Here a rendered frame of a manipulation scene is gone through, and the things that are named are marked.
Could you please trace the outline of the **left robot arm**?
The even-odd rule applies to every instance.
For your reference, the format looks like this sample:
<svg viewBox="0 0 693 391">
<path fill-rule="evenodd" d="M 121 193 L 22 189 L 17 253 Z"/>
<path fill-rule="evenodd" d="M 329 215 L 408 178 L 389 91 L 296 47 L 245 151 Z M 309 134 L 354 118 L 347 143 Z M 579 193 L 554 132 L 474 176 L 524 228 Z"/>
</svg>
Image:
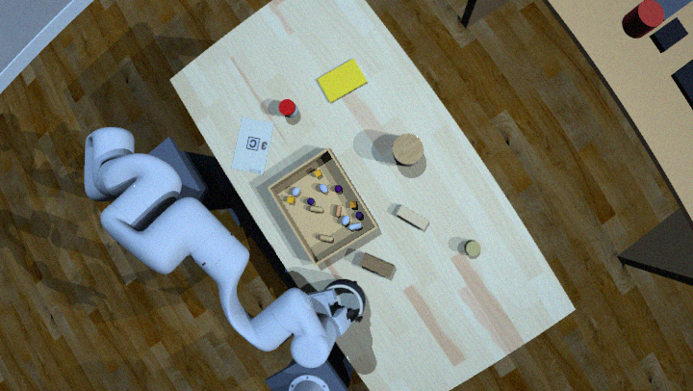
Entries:
<svg viewBox="0 0 693 391">
<path fill-rule="evenodd" d="M 176 201 L 182 183 L 172 165 L 132 153 L 135 140 L 126 129 L 104 127 L 87 136 L 86 194 L 94 201 L 115 199 L 100 218 L 107 233 L 159 274 L 190 256 L 218 285 L 223 312 L 246 341 L 271 352 L 295 336 L 294 361 L 305 368 L 322 365 L 338 336 L 328 305 L 336 300 L 334 288 L 309 294 L 291 288 L 252 317 L 237 296 L 248 249 L 198 199 Z"/>
</svg>

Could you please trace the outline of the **grey round pot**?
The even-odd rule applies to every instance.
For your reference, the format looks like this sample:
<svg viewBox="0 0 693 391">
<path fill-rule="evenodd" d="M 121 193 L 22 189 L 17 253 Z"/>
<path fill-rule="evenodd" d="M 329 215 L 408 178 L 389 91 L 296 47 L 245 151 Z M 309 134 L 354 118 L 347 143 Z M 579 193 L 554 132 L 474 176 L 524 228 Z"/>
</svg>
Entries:
<svg viewBox="0 0 693 391">
<path fill-rule="evenodd" d="M 362 312 L 365 309 L 365 294 L 357 284 L 357 281 L 353 282 L 348 279 L 338 279 L 328 284 L 324 290 L 330 288 L 334 288 L 336 294 L 336 300 L 334 302 L 337 301 L 339 305 L 344 305 L 353 309 L 354 313 L 348 317 L 348 319 L 350 319 L 350 326 L 354 325 L 357 321 L 360 323 L 363 319 L 363 316 L 361 316 L 363 314 Z"/>
</svg>

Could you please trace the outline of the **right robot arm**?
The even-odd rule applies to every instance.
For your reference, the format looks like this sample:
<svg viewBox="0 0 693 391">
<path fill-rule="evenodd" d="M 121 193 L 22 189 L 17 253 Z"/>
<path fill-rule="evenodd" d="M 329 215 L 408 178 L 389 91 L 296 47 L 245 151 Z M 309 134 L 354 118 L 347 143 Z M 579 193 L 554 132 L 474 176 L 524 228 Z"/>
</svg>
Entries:
<svg viewBox="0 0 693 391">
<path fill-rule="evenodd" d="M 330 391 L 328 385 L 321 378 L 314 375 L 301 375 L 295 378 L 289 391 Z"/>
</svg>

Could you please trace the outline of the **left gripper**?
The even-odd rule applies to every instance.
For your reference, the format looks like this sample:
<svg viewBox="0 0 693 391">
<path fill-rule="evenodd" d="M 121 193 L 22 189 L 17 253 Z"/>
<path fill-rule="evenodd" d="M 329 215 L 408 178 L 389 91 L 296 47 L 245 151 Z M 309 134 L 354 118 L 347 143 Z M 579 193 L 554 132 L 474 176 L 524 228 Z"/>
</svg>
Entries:
<svg viewBox="0 0 693 391">
<path fill-rule="evenodd" d="M 330 306 L 329 306 L 330 308 Z M 332 308 L 330 308 L 330 312 L 332 315 L 332 319 L 336 322 L 338 326 L 338 336 L 341 336 L 344 334 L 348 327 L 350 326 L 350 319 L 348 319 L 349 316 L 353 314 L 353 309 L 348 308 L 346 306 L 341 306 L 339 303 L 336 301 L 333 305 Z"/>
</svg>

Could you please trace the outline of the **white recipe card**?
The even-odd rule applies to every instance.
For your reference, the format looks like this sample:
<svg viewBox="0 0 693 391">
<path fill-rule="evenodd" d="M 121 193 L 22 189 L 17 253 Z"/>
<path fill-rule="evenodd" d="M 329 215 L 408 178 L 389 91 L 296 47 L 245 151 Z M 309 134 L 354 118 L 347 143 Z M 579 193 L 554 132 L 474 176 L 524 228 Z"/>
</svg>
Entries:
<svg viewBox="0 0 693 391">
<path fill-rule="evenodd" d="M 274 122 L 242 117 L 231 169 L 264 175 Z"/>
</svg>

